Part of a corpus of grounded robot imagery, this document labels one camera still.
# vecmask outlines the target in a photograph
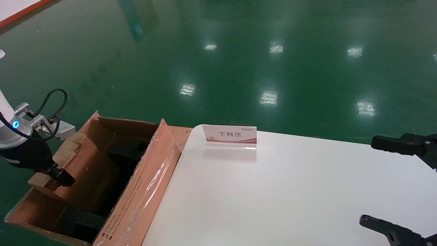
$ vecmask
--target wire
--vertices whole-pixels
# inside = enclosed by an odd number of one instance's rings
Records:
[[[32,137],[32,136],[28,136],[28,135],[26,135],[26,134],[20,132],[19,130],[13,128],[13,127],[9,124],[9,122],[4,118],[2,112],[0,112],[0,120],[1,120],[1,122],[3,122],[3,124],[4,124],[5,126],[7,126],[9,129],[11,129],[11,130],[12,130],[13,132],[15,132],[16,134],[18,134],[18,135],[20,135],[20,136],[22,136],[22,137],[25,137],[25,138],[27,138],[27,139],[30,139],[30,140],[35,140],[35,141],[47,141],[47,140],[49,140],[49,139],[52,139],[52,138],[55,136],[55,134],[56,134],[56,133],[58,132],[58,130],[59,130],[59,118],[58,118],[56,115],[55,115],[53,118],[56,119],[57,124],[56,124],[55,130],[52,132],[52,134],[51,134],[50,136],[45,137],[45,138],[42,138],[42,137]]]
[[[42,102],[41,107],[39,107],[39,109],[38,109],[34,114],[32,114],[32,113],[30,113],[30,112],[26,112],[26,114],[27,114],[28,116],[30,116],[31,118],[35,118],[39,113],[41,113],[42,109],[45,107],[45,105],[46,105],[47,101],[49,100],[50,96],[51,96],[54,92],[56,92],[56,91],[61,91],[62,93],[64,93],[64,102],[62,102],[62,105],[60,106],[60,108],[59,108],[59,109],[58,109],[54,114],[52,114],[51,116],[49,116],[49,117],[47,118],[48,121],[51,121],[51,120],[52,120],[56,115],[59,114],[59,112],[61,112],[61,111],[64,109],[65,104],[67,104],[67,99],[68,99],[67,92],[64,91],[63,89],[59,89],[59,88],[58,88],[58,89],[53,89],[53,90],[51,90],[51,91],[47,94],[47,96],[45,96],[45,99],[44,99],[44,101]]]

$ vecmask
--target open cardboard box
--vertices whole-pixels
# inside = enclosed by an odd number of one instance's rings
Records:
[[[106,153],[120,142],[143,141],[149,143],[147,150],[92,243],[139,246],[190,132],[191,128],[171,127],[164,120],[158,125],[101,117],[95,112],[53,155],[76,182],[67,188],[44,174],[35,174],[29,180],[33,188],[9,212],[5,222],[70,245],[91,245],[61,234],[67,207],[91,213],[101,209],[120,171]]]

